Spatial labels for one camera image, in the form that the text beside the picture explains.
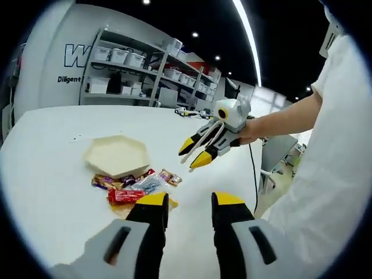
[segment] metal shelf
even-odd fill
[[[115,99],[133,99],[141,101],[150,101],[149,97],[140,97],[133,95],[120,95],[120,94],[110,94],[110,93],[85,93],[84,97],[86,98],[115,98]]]
[[[200,70],[196,69],[195,67],[191,66],[189,63],[185,62],[185,61],[182,61],[181,59],[179,59],[178,57],[175,57],[171,54],[168,55],[168,58],[169,58],[169,61],[174,64],[175,66],[177,66],[178,68],[181,69],[181,71],[185,71],[185,74],[194,74],[194,77],[197,76],[200,72]],[[212,80],[212,78],[210,78],[209,76],[207,76],[206,74],[203,74],[201,75],[201,79],[205,80],[205,81],[209,81],[211,83],[214,83],[214,81]]]
[[[123,33],[113,30],[103,30],[101,41],[113,42],[123,47],[134,48],[143,52],[162,52],[165,53],[164,49],[157,45],[149,44],[148,42],[142,42],[141,40],[131,38]]]
[[[145,74],[150,74],[150,75],[153,75],[153,76],[157,76],[158,73],[156,71],[149,71],[149,70],[145,70],[143,68],[137,68],[137,67],[133,67],[133,66],[129,66],[129,65],[125,65],[125,64],[119,64],[119,63],[115,63],[115,62],[111,62],[111,61],[102,61],[102,60],[93,60],[91,62],[92,65],[97,65],[97,66],[110,66],[110,67],[115,67],[115,68],[118,68],[118,69],[127,69],[127,70],[132,70],[132,71],[137,71],[137,72],[140,72],[140,73],[145,73]]]
[[[161,78],[164,79],[164,80],[166,80],[166,81],[170,81],[171,83],[176,83],[177,85],[180,85],[183,89],[186,88],[186,89],[189,89],[189,90],[194,90],[194,87],[191,87],[191,86],[188,86],[188,85],[186,85],[184,83],[181,83],[178,80],[173,80],[170,77],[167,77],[167,76],[162,75]],[[206,92],[203,92],[203,91],[200,91],[200,90],[197,90],[197,92],[200,92],[202,94],[208,95]]]

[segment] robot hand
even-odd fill
[[[144,196],[127,220],[117,219],[89,239],[73,263],[51,268],[52,278],[158,279],[168,202],[165,193]],[[303,263],[291,243],[267,221],[255,219],[238,197],[212,193],[212,226],[221,279],[301,278]]]
[[[249,102],[242,96],[238,96],[238,99],[217,101],[212,113],[213,118],[181,147],[178,155],[186,155],[181,163],[185,163],[201,145],[206,145],[206,148],[191,163],[191,171],[211,163],[218,156],[226,154],[231,147],[239,146],[238,134],[245,127],[250,111]]]

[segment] white wall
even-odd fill
[[[129,15],[72,2],[50,6],[27,40],[15,95],[16,120],[28,110],[78,105],[80,83],[59,83],[58,77],[83,75],[88,51],[100,27],[153,44],[170,38]]]

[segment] white shirt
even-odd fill
[[[323,103],[288,192],[263,215],[291,240],[316,278],[357,229],[372,189],[372,90],[350,36],[333,43],[312,85]]]

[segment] beige tray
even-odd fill
[[[142,174],[150,165],[146,145],[123,135],[93,139],[84,160],[96,173],[112,178]]]

